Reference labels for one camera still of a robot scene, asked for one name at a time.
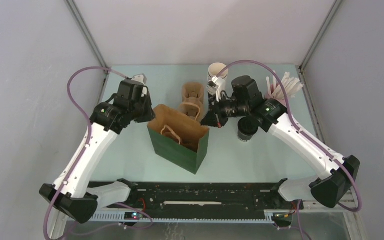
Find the black cup lid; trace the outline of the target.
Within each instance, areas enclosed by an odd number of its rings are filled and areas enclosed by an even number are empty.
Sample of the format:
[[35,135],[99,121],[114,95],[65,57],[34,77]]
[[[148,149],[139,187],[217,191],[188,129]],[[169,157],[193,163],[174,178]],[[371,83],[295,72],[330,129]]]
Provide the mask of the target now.
[[246,116],[238,121],[238,133],[243,136],[253,136],[258,132],[261,123],[254,117]]

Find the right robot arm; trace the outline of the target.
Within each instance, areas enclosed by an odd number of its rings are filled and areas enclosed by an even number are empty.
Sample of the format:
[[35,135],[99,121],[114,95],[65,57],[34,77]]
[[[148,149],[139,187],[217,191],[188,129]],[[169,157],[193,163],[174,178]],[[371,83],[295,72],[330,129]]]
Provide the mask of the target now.
[[315,171],[314,177],[280,180],[271,190],[271,204],[284,209],[290,202],[310,196],[327,208],[339,206],[355,184],[360,161],[329,149],[300,126],[285,105],[265,99],[250,76],[232,81],[231,96],[225,85],[225,80],[216,76],[208,81],[209,110],[202,125],[222,128],[230,118],[239,118],[237,136],[241,141],[249,141],[262,129],[287,144]]

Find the black paper coffee cup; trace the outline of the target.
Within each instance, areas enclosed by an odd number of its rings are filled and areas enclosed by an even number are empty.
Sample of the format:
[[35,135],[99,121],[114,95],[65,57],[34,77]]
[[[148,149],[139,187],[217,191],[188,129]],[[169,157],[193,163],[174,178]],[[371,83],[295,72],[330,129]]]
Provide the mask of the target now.
[[238,139],[244,143],[249,142],[253,138],[254,135],[255,134],[248,134],[248,133],[244,133],[241,131],[237,132]]

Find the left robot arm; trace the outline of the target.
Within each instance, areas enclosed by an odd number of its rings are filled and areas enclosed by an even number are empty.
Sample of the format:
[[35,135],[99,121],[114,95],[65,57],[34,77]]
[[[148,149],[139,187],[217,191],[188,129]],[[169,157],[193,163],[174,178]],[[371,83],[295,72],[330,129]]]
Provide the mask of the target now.
[[98,209],[115,203],[133,208],[138,194],[134,184],[117,180],[90,187],[93,172],[109,146],[131,122],[146,123],[155,118],[149,89],[143,74],[120,82],[118,92],[98,104],[81,145],[63,173],[52,184],[43,184],[40,195],[54,208],[80,224],[88,222]]

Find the green paper bag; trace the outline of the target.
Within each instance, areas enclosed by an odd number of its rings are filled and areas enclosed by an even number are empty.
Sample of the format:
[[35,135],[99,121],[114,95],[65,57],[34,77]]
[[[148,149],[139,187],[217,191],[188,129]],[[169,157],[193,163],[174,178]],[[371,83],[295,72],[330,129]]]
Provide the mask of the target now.
[[147,124],[155,153],[178,167],[197,174],[209,147],[210,129],[186,114],[159,104]]

